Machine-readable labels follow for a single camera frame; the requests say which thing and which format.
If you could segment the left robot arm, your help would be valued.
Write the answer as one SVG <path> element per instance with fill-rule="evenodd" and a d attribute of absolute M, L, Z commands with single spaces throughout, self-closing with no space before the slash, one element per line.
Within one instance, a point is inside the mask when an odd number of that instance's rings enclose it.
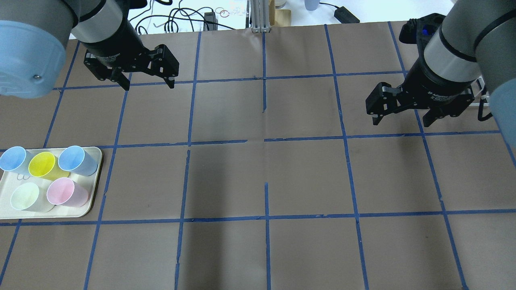
<path fill-rule="evenodd" d="M 157 76 L 175 87 L 179 62 L 160 44 L 143 45 L 128 19 L 146 0 L 2 0 L 0 90 L 32 99 L 54 88 L 73 35 L 86 48 L 84 65 L 97 80 L 129 90 L 126 73 Z"/>

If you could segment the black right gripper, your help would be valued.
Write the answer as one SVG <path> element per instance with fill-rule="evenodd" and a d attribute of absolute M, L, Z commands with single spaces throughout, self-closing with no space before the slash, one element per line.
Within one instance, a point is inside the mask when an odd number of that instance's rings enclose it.
<path fill-rule="evenodd" d="M 444 79 L 435 74 L 423 60 L 411 67 L 405 81 L 398 87 L 379 82 L 367 97 L 366 112 L 377 126 L 383 117 L 405 110 L 427 110 L 422 118 L 424 127 L 437 119 L 460 116 L 474 101 L 470 83 Z"/>

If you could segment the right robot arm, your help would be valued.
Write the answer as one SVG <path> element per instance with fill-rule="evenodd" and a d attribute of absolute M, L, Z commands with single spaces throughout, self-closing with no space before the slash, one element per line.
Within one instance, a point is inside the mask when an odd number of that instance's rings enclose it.
<path fill-rule="evenodd" d="M 514 0 L 458 0 L 447 15 L 408 20 L 399 41 L 416 45 L 418 59 L 401 85 L 381 82 L 369 94 L 373 125 L 406 110 L 427 110 L 424 127 L 458 117 L 474 100 L 467 89 L 482 77 L 490 112 L 515 146 L 515 17 Z"/>

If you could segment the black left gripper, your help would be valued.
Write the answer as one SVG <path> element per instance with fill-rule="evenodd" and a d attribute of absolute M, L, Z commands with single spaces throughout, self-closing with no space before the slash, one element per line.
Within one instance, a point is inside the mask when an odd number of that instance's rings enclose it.
<path fill-rule="evenodd" d="M 129 22 L 122 22 L 107 39 L 83 45 L 87 48 L 83 64 L 97 80 L 109 80 L 128 91 L 130 81 L 125 74 L 144 72 L 160 77 L 170 89 L 175 88 L 179 61 L 164 44 L 151 51 L 146 48 Z"/>

